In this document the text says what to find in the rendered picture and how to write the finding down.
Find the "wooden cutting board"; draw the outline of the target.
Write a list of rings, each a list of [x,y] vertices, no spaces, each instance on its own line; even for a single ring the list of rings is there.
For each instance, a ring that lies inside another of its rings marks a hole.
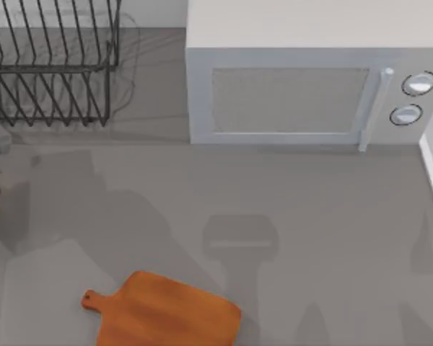
[[[147,271],[81,305],[101,315],[95,346],[234,346],[242,319],[226,298]]]

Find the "pale microwave oven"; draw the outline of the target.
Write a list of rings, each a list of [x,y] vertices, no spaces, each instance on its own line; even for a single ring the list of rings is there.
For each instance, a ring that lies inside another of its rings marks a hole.
[[[368,147],[416,145],[433,116],[433,89],[402,90],[407,76],[433,73],[433,0],[188,0],[185,63],[188,48],[371,50],[395,74]],[[392,124],[410,104],[421,118]]]

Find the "microwave door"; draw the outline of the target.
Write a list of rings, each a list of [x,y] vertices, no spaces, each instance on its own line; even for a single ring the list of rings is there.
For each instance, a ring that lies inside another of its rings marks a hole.
[[[382,66],[365,49],[188,48],[191,141],[355,145]]]

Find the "round microwave knob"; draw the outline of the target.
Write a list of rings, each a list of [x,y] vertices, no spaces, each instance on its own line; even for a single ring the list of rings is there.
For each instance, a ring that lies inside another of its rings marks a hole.
[[[390,121],[396,126],[408,126],[416,123],[423,115],[423,110],[415,104],[395,108],[390,114]]]
[[[407,76],[402,83],[403,92],[410,97],[427,94],[433,89],[433,73],[424,71],[419,74]]]

